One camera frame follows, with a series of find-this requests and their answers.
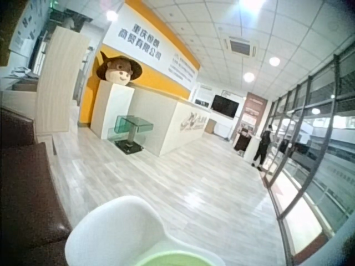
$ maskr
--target poster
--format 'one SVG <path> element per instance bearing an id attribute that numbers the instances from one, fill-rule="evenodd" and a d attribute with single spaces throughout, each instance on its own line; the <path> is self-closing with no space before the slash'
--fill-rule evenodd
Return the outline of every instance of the poster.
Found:
<path id="1" fill-rule="evenodd" d="M 154 68 L 192 90 L 198 70 L 149 21 L 124 4 L 103 44 Z"/>

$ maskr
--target glass wall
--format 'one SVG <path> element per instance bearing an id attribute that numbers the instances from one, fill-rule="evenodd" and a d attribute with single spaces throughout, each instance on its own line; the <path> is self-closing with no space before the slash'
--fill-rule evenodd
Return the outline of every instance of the glass wall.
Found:
<path id="1" fill-rule="evenodd" d="M 273 106 L 263 176 L 299 265 L 355 209 L 355 43 Z"/>

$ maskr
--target glass table top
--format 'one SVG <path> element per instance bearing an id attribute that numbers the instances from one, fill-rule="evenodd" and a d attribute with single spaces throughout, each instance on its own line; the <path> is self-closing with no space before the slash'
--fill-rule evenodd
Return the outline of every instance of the glass table top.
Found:
<path id="1" fill-rule="evenodd" d="M 126 120 L 127 122 L 135 125 L 135 126 L 152 126 L 153 124 L 144 120 L 143 118 L 136 117 L 136 116 L 129 116 L 123 117 L 122 119 Z"/>

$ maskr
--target brown hat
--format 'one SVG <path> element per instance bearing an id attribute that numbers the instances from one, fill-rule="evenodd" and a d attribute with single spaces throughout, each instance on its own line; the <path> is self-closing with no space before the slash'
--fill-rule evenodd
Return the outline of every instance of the brown hat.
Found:
<path id="1" fill-rule="evenodd" d="M 99 66 L 99 68 L 96 70 L 96 74 L 99 78 L 106 80 L 106 71 L 107 71 L 107 63 L 108 62 L 114 62 L 115 60 L 118 59 L 124 59 L 129 61 L 130 65 L 131 65 L 131 70 L 132 70 L 132 75 L 131 75 L 131 80 L 135 80 L 137 78 L 139 78 L 142 75 L 142 67 L 140 66 L 140 64 L 138 64 L 136 61 L 125 57 L 123 55 L 120 55 L 118 57 L 112 57 L 112 58 L 108 58 L 103 52 L 100 52 L 102 55 L 102 59 L 104 60 L 104 62 L 102 63 L 101 66 Z"/>

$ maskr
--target glass side table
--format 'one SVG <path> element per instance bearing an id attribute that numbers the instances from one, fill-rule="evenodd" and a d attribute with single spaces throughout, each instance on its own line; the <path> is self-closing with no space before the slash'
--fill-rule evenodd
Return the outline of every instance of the glass side table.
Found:
<path id="1" fill-rule="evenodd" d="M 115 132 L 128 131 L 126 140 L 115 141 L 115 145 L 125 154 L 134 154 L 143 150 L 143 147 L 134 142 L 136 132 L 146 132 L 153 130 L 153 124 L 136 116 L 118 117 L 119 122 L 116 123 Z"/>

